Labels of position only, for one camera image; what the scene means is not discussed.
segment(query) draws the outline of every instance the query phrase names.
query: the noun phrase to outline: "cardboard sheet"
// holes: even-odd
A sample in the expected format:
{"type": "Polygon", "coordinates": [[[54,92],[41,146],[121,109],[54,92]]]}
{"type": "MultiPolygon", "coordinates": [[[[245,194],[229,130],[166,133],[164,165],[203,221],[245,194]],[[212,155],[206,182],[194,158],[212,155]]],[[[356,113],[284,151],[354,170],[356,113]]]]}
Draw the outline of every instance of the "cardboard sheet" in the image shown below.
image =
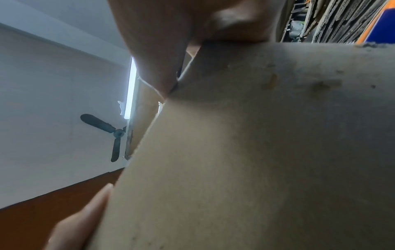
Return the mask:
{"type": "Polygon", "coordinates": [[[394,63],[386,46],[206,45],[86,249],[395,249],[394,63]]]}

